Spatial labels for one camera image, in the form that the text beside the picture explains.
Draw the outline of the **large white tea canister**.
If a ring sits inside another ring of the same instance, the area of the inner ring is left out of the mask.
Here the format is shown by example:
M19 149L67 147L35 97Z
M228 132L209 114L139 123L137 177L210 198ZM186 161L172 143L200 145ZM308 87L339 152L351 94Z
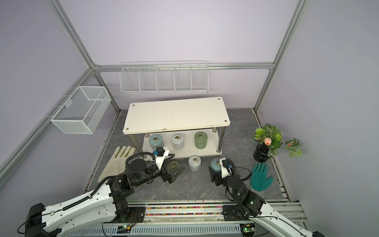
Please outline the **large white tea canister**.
M190 156L188 159L189 169L192 172L198 172L201 167L201 158L197 155Z

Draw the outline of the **large green tea canister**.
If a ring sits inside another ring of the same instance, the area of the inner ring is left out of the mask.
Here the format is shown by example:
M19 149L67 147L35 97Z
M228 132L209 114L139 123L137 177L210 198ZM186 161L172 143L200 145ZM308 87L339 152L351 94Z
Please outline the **large green tea canister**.
M168 172L168 174L174 176L180 171L180 168L181 168L181 166L180 166L178 161L171 161L167 165L167 172Z

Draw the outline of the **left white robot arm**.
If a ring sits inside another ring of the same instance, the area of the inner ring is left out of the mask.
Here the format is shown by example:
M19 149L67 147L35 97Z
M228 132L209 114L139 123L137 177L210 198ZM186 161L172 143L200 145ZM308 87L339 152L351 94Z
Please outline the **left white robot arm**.
M173 183L184 171L174 154L161 150L142 152L126 159L125 171L103 178L94 190L55 205L35 204L21 224L25 237L58 237L78 229L107 222L138 222L126 198L135 188L156 178Z

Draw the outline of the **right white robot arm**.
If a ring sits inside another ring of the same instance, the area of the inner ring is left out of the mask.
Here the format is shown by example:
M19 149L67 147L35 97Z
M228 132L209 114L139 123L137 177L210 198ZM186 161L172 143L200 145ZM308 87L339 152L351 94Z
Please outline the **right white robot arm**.
M229 158L217 159L208 167L211 182L223 186L226 197L235 205L224 205L225 221L253 221L276 237L322 237L319 231L308 231L276 211L258 192L266 190L273 178L267 175L265 163L254 165L246 178L241 178L237 166Z

